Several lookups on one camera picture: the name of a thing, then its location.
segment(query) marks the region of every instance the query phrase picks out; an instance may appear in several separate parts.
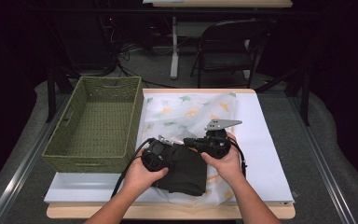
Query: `dark background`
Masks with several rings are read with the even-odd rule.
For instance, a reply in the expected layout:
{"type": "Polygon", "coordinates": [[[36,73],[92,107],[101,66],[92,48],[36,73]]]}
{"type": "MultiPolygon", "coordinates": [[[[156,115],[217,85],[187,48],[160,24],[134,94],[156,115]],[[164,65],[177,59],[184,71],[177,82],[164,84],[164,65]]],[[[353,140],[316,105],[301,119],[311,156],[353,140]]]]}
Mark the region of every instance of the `dark background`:
{"type": "MultiPolygon", "coordinates": [[[[75,2],[77,7],[128,7],[131,1],[125,4],[122,1],[111,1],[111,5],[103,4],[103,1],[75,2]]],[[[304,9],[320,8],[325,4],[305,0],[293,2],[294,8],[304,9]]],[[[74,18],[74,24],[78,20],[85,19],[74,18]]],[[[337,125],[337,142],[358,171],[358,1],[335,20],[337,22],[331,27],[328,45],[310,69],[310,90],[325,102],[332,113],[337,125]]],[[[147,17],[117,21],[123,30],[127,29],[125,33],[131,36],[137,36],[137,32],[143,29],[143,34],[147,35],[139,42],[145,48],[150,47],[152,41],[145,27],[159,22],[158,18],[147,17]]],[[[298,67],[302,63],[302,55],[309,50],[310,41],[324,22],[277,20],[258,72],[278,77],[298,67]]],[[[36,100],[34,87],[47,79],[51,62],[70,69],[114,69],[109,66],[116,57],[115,50],[106,45],[106,38],[109,37],[106,34],[110,30],[98,28],[101,18],[89,18],[83,24],[77,30],[72,30],[72,33],[77,32],[77,39],[75,42],[70,41],[69,38],[74,36],[71,32],[65,35],[65,28],[71,27],[71,20],[67,16],[47,21],[40,21],[40,18],[30,21],[15,2],[0,1],[0,170],[33,110],[36,100]],[[37,38],[41,34],[45,39],[37,38]],[[76,58],[80,55],[76,52],[78,46],[93,56],[76,58]]]]}

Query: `wire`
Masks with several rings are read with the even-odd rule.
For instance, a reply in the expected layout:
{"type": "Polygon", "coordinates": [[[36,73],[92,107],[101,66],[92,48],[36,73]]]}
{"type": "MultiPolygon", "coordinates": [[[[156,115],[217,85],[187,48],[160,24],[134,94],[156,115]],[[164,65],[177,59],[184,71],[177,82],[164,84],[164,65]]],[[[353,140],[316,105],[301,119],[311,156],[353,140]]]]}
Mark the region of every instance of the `wire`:
{"type": "Polygon", "coordinates": [[[171,33],[172,33],[172,25],[168,23],[166,17],[164,17],[164,21],[165,21],[165,23],[167,24],[168,29],[169,29],[169,30],[171,31],[171,33]]]}
{"type": "Polygon", "coordinates": [[[120,185],[121,185],[121,182],[123,181],[124,177],[126,176],[127,174],[127,171],[129,170],[132,162],[139,158],[139,157],[136,157],[136,155],[138,154],[138,152],[142,149],[142,147],[146,144],[146,143],[151,143],[153,140],[155,140],[154,138],[148,138],[146,139],[136,150],[135,152],[133,153],[129,163],[127,164],[126,168],[124,169],[124,171],[121,173],[120,177],[118,178],[118,181],[116,183],[116,186],[115,186],[115,189],[113,190],[113,193],[112,193],[112,196],[110,198],[113,198],[117,192],[118,192],[118,188],[120,188],[120,185]]]}
{"type": "Polygon", "coordinates": [[[113,34],[115,33],[115,28],[112,29],[112,34],[110,35],[110,43],[113,45],[113,47],[115,46],[116,44],[116,41],[113,41],[113,34]]]}
{"type": "Polygon", "coordinates": [[[130,53],[127,51],[127,52],[120,52],[118,54],[118,56],[122,59],[124,59],[125,61],[129,61],[130,60],[130,53]]]}
{"type": "MultiPolygon", "coordinates": [[[[182,42],[180,42],[177,46],[181,46],[183,45],[187,40],[191,39],[191,37],[186,37],[185,40],[183,40],[182,42]]],[[[164,46],[154,46],[153,47],[153,51],[156,52],[156,54],[159,54],[159,55],[164,55],[164,54],[167,54],[169,52],[171,52],[173,50],[173,46],[167,46],[167,47],[164,47],[164,46]],[[170,48],[168,51],[166,52],[158,52],[156,49],[162,49],[162,48],[170,48]]]]}
{"type": "Polygon", "coordinates": [[[147,86],[147,84],[153,84],[153,85],[156,85],[156,86],[166,87],[166,88],[175,88],[175,89],[177,88],[177,87],[174,87],[174,86],[168,86],[168,85],[159,84],[159,83],[156,83],[156,82],[146,81],[144,78],[142,78],[141,76],[139,76],[136,73],[132,72],[130,69],[128,69],[126,67],[123,67],[121,65],[121,63],[118,63],[117,67],[119,67],[121,69],[121,71],[124,73],[124,75],[126,75],[127,77],[140,77],[147,88],[149,88],[147,86]]]}
{"type": "Polygon", "coordinates": [[[241,169],[242,169],[243,176],[245,176],[245,178],[246,178],[246,167],[248,167],[248,166],[246,165],[246,160],[245,160],[245,157],[243,156],[243,152],[240,149],[240,146],[238,145],[237,141],[235,141],[231,137],[229,137],[229,139],[230,139],[229,142],[231,143],[231,145],[233,145],[238,150],[238,152],[240,152],[240,155],[241,155],[241,169]]]}

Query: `hand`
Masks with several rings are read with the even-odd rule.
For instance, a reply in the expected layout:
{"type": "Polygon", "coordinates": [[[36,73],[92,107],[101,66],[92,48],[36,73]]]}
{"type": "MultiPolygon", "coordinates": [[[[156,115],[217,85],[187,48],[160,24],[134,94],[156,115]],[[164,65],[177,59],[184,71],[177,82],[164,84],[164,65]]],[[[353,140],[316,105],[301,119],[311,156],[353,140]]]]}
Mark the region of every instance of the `hand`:
{"type": "Polygon", "coordinates": [[[141,161],[143,153],[141,149],[136,155],[136,159],[132,162],[126,177],[124,178],[124,184],[122,190],[130,190],[132,194],[136,196],[144,193],[155,181],[161,179],[168,173],[168,168],[164,168],[158,172],[150,172],[141,161]]]}
{"type": "MultiPolygon", "coordinates": [[[[235,136],[231,133],[227,133],[228,137],[236,140],[235,136]]],[[[238,176],[243,176],[241,170],[240,154],[237,148],[231,146],[228,154],[222,159],[215,159],[208,155],[208,153],[202,152],[201,157],[206,163],[216,168],[217,173],[222,176],[223,179],[231,186],[238,176]]]]}

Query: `wicker basket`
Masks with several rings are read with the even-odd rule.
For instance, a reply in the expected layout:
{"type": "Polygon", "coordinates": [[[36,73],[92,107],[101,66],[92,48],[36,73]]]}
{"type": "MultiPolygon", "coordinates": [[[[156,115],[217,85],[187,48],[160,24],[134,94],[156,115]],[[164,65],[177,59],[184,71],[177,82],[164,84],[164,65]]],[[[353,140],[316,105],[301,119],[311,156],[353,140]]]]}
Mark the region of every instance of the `wicker basket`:
{"type": "Polygon", "coordinates": [[[139,77],[82,77],[42,157],[57,172],[121,173],[143,103],[139,77]]]}

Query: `desk leg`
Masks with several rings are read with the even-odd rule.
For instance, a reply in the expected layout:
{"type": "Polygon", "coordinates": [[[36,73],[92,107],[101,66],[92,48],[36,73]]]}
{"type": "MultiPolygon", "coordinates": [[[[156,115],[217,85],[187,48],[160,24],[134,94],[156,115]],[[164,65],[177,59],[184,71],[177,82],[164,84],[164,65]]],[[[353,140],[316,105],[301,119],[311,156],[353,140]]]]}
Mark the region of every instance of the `desk leg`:
{"type": "Polygon", "coordinates": [[[55,80],[52,68],[48,70],[48,120],[49,123],[57,112],[56,95],[55,95],[55,80]]]}
{"type": "MultiPolygon", "coordinates": [[[[247,49],[249,49],[249,41],[250,40],[245,40],[244,42],[244,45],[247,49]]],[[[249,80],[249,76],[251,75],[251,70],[242,70],[242,74],[245,80],[249,80]]]]}
{"type": "Polygon", "coordinates": [[[171,63],[171,79],[178,78],[178,65],[179,65],[179,54],[178,54],[178,35],[176,33],[176,17],[172,18],[172,63],[171,63]]]}

